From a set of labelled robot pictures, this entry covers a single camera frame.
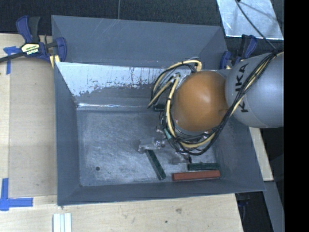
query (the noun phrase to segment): blue tape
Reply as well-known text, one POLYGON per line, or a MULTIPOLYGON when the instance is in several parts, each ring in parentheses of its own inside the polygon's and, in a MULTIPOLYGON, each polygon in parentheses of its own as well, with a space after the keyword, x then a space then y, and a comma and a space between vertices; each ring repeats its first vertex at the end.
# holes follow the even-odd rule
MULTIPOLYGON (((8 56, 11 55, 11 54, 21 52, 21 50, 16 46, 5 47, 3 50, 8 56)), ((7 64, 6 64, 6 74, 8 75, 10 73, 11 73, 11 61, 8 60, 7 64)))
POLYGON ((11 207, 32 207, 33 198, 9 199, 9 178, 2 179, 0 211, 8 211, 11 207))

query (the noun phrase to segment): metal plate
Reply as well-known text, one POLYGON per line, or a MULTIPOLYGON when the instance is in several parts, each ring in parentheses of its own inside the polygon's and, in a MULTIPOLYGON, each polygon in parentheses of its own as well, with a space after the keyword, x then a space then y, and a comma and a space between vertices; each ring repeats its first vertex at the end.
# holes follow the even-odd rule
MULTIPOLYGON (((242 14, 235 0, 217 0, 226 36, 242 34, 262 38, 242 14)), ((270 0, 241 0, 239 5, 252 23, 270 40, 283 40, 270 0)))

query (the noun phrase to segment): wire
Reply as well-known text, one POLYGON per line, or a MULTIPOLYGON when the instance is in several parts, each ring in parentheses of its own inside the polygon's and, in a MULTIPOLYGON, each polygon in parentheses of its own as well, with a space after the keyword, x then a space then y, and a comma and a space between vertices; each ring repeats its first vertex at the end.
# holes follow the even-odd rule
POLYGON ((118 20, 120 19, 120 1, 121 0, 118 0, 118 16, 117 16, 118 20))
MULTIPOLYGON (((159 98, 159 96, 163 93, 164 90, 167 89, 167 87, 172 85, 172 88, 169 92, 165 111, 160 114, 160 124, 162 126, 162 130, 166 134, 166 138, 169 142, 169 144, 178 152, 182 154, 189 154, 189 155, 201 155, 205 153, 207 150, 210 149, 210 147, 213 145, 213 143, 216 141, 216 139, 219 137, 221 131, 223 130, 224 126, 228 122, 229 118, 233 115, 233 113, 238 108, 239 104, 243 100, 245 94, 250 90, 252 85, 260 78, 260 76, 263 74, 263 72, 266 70, 268 65, 272 60, 274 60, 277 56, 282 54, 282 52, 273 51, 267 56, 265 56, 255 67, 255 69, 248 75, 246 80, 243 82, 242 86, 240 87, 232 105, 229 107, 228 111, 224 115, 223 119, 221 120, 220 124, 213 128, 210 133, 207 134, 207 138, 205 138, 206 134, 202 133, 198 136, 194 137, 181 137, 177 135, 175 131, 175 124, 174 120, 172 119, 172 114, 170 111, 171 108, 171 102, 172 98, 175 92, 175 89, 177 87, 178 81, 180 79, 180 74, 177 73, 173 75, 169 81, 156 93, 155 97, 152 98, 151 102, 149 103, 149 106, 153 104, 153 102, 159 98)), ((168 70, 172 70, 175 68, 175 65, 170 66, 167 68, 166 71, 164 71, 163 75, 160 75, 157 80, 155 81, 156 84, 160 80, 162 80, 163 76, 166 74, 168 70)))
POLYGON ((261 37, 274 49, 276 49, 276 47, 261 33, 261 31, 259 29, 257 29, 257 27, 253 24, 253 22, 248 18, 248 16, 245 14, 245 12, 243 11, 243 9, 241 8, 241 6, 239 5, 239 2, 237 0, 235 0, 236 5, 238 6, 238 8, 240 9, 240 11, 242 12, 242 14, 244 15, 244 17, 247 19, 247 21, 251 24, 251 26, 258 32, 259 35, 261 35, 261 37))

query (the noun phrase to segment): black cable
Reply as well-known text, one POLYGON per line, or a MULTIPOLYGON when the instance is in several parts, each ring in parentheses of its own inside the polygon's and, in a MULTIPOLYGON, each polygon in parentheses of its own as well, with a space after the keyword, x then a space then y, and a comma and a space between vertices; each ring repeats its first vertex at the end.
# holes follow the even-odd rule
POLYGON ((247 21, 251 24, 251 26, 259 33, 259 35, 261 35, 261 37, 274 49, 276 49, 276 47, 268 40, 266 39, 266 37, 260 32, 259 29, 257 29, 257 27, 253 24, 253 22, 248 18, 248 16, 245 14, 245 12, 243 11, 243 9, 241 8, 241 6, 239 5, 238 1, 235 0, 236 5, 238 6, 238 8, 240 9, 240 11, 242 12, 242 14, 244 15, 244 17, 246 17, 247 21))

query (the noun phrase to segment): wooden table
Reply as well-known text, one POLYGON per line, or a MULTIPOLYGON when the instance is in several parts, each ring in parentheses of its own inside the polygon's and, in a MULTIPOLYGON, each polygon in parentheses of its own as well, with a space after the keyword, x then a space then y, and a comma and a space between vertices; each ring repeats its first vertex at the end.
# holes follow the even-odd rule
MULTIPOLYGON (((0 57, 6 56, 3 52, 4 47, 16 45, 17 47, 23 44, 23 38, 18 34, 0 34, 0 57)), ((214 195, 205 197, 155 200, 155 201, 138 201, 138 202, 123 202, 123 203, 100 203, 87 205, 72 205, 59 207, 56 204, 56 195, 40 195, 40 193, 54 193, 55 172, 56 168, 50 169, 55 162, 55 159, 49 159, 48 163, 39 163, 40 159, 46 159, 46 151, 40 150, 44 148, 44 144, 50 143, 44 141, 44 138, 34 138, 31 130, 25 128, 22 130, 20 144, 24 145, 20 150, 23 150, 23 158, 20 159, 15 154, 18 150, 10 151, 16 145, 16 135, 10 138, 12 134, 12 123, 10 123, 10 106, 14 107, 16 102, 10 97, 15 97, 10 93, 10 79, 16 66, 22 68, 30 68, 33 63, 38 63, 44 66, 45 70, 50 71, 49 64, 38 59, 26 59, 21 57, 12 61, 12 74, 6 75, 6 63, 0 64, 0 181, 2 178, 11 177, 16 179, 12 186, 19 190, 16 192, 10 190, 10 193, 23 193, 27 188, 35 193, 33 199, 33 207, 27 208, 10 208, 8 212, 0 211, 0 232, 50 232, 52 231, 52 217, 55 213, 71 213, 72 231, 73 232, 89 232, 89 231, 210 231, 210 232, 236 232, 243 231, 237 202, 234 194, 214 195), (37 144, 38 139, 41 144, 29 145, 29 142, 37 144), (27 166, 26 157, 33 161, 30 167, 27 166), (38 168, 44 168, 42 173, 38 173, 38 168), (19 176, 36 176, 37 180, 41 179, 42 185, 35 182, 26 186, 23 183, 23 178, 19 176)), ((19 88, 20 94, 25 95, 22 86, 19 88)), ((31 109, 31 104, 18 105, 21 113, 31 109)), ((40 108, 40 102, 36 105, 36 109, 40 108)), ((43 113, 36 113, 37 116, 43 116, 43 113)), ((258 156, 263 179, 273 180, 267 155, 265 152, 263 140, 259 129, 250 128, 255 150, 258 156)))

